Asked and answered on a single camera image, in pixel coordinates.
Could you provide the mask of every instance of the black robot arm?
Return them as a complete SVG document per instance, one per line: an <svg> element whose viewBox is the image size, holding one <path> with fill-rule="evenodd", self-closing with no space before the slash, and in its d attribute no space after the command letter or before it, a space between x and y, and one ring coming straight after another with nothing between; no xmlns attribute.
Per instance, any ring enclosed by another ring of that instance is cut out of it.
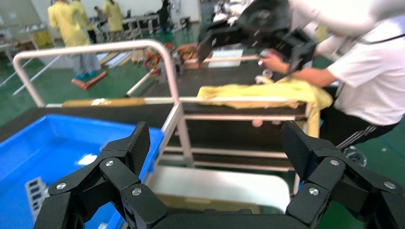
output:
<svg viewBox="0 0 405 229"><path fill-rule="evenodd" d="M346 159L329 141L307 136L285 122L284 150L306 184L285 215L253 215L250 210L168 216L168 208L138 174L149 150L149 131L110 142L92 164L50 186L35 229L83 229L102 205L111 202L131 229L313 229L329 203L343 204L367 229L405 229L404 189L397 182Z"/></svg>
<svg viewBox="0 0 405 229"><path fill-rule="evenodd" d="M290 63L290 73L312 60L316 43L301 28L291 29L288 0L255 0L233 25L218 21L202 28L197 48L202 62L214 48L241 43L251 48L272 48Z"/></svg>

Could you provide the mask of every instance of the blue plastic bin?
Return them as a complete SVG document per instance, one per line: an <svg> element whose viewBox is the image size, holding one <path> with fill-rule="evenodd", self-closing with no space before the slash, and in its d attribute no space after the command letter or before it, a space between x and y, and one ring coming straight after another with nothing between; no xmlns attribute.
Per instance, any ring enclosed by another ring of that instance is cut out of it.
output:
<svg viewBox="0 0 405 229"><path fill-rule="evenodd" d="M0 143L0 228L31 229L25 183L37 177L48 186L84 167L81 159L98 155L106 143L128 137L134 125L78 117L48 115ZM163 132L150 128L150 150L139 178L153 171ZM122 228L124 220L110 204L102 206L86 228Z"/></svg>

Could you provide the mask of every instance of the striped pants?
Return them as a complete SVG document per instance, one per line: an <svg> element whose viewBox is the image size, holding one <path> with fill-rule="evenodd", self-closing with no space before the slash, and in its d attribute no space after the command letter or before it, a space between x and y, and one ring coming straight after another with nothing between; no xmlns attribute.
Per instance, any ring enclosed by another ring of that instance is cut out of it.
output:
<svg viewBox="0 0 405 229"><path fill-rule="evenodd" d="M333 105L322 110L320 118L323 120L320 127L320 138L331 141L341 151L347 147L382 136L399 124L373 125L358 117L336 110Z"/></svg>

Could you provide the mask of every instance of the white shirt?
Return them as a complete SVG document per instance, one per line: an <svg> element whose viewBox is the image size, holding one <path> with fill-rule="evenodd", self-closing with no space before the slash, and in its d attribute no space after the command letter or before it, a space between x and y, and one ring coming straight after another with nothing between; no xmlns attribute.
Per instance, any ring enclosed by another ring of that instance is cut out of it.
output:
<svg viewBox="0 0 405 229"><path fill-rule="evenodd" d="M362 40L405 33L405 15L386 20ZM341 82L335 108L375 125L392 125L405 113L405 38L355 44L328 67Z"/></svg>

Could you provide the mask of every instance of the yellow fabric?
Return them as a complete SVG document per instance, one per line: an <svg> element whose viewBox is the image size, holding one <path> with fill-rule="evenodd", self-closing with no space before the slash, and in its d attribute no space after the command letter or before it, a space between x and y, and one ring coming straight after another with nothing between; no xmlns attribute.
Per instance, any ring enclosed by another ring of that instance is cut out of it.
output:
<svg viewBox="0 0 405 229"><path fill-rule="evenodd" d="M208 102L206 105L226 105L236 109L247 108L271 108L271 107L291 107L297 108L302 103L311 105L308 117L308 132L312 137L319 136L320 111L332 104L332 97L321 88L309 83L292 79L280 80L276 83L261 85L237 85L230 84L219 87L201 87L197 97L212 99L217 97L282 97L291 102Z"/></svg>
<svg viewBox="0 0 405 229"><path fill-rule="evenodd" d="M48 44L52 44L51 36L49 35L47 30L41 31L41 32L36 32L32 36L39 47L43 47Z"/></svg>
<svg viewBox="0 0 405 229"><path fill-rule="evenodd" d="M119 9L119 4L115 2L113 5L109 0L104 3L103 12L108 17L108 25L110 31L123 31L122 18L124 17Z"/></svg>
<svg viewBox="0 0 405 229"><path fill-rule="evenodd" d="M75 12L77 13L77 19L83 27L86 27L88 31L94 30L93 25L87 16L85 11L85 7L83 4L77 0L72 1L70 5L74 8Z"/></svg>
<svg viewBox="0 0 405 229"><path fill-rule="evenodd" d="M316 40L321 43L328 37L328 27L324 25L319 25L316 29Z"/></svg>
<svg viewBox="0 0 405 229"><path fill-rule="evenodd" d="M75 19L75 9L57 1L48 8L49 24L62 35L66 47L89 45L90 40Z"/></svg>

